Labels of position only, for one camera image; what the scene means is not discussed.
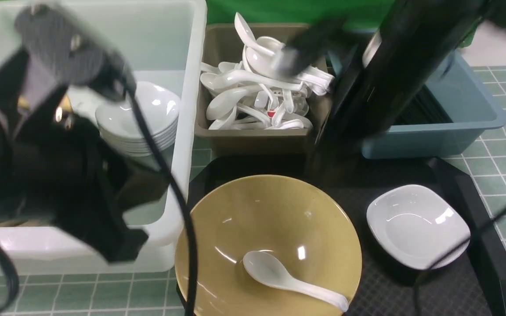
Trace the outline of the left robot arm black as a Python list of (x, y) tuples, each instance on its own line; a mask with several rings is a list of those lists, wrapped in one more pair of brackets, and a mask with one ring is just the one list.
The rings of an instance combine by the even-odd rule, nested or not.
[(107, 262), (135, 261), (148, 234), (128, 227), (119, 197), (137, 176), (159, 172), (128, 162), (88, 118), (58, 113), (71, 86), (125, 101), (132, 69), (58, 4), (20, 9), (14, 28), (21, 42), (0, 64), (0, 221), (46, 221)]

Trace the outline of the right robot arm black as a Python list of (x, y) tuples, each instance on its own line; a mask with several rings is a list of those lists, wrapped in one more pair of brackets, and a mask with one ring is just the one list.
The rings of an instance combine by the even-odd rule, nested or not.
[(326, 176), (364, 140), (383, 134), (441, 62), (483, 20), (506, 29), (506, 0), (396, 0), (370, 39), (344, 29), (350, 16), (323, 16), (275, 54), (281, 77), (306, 71), (327, 51), (343, 59), (331, 110), (308, 155), (307, 173)]

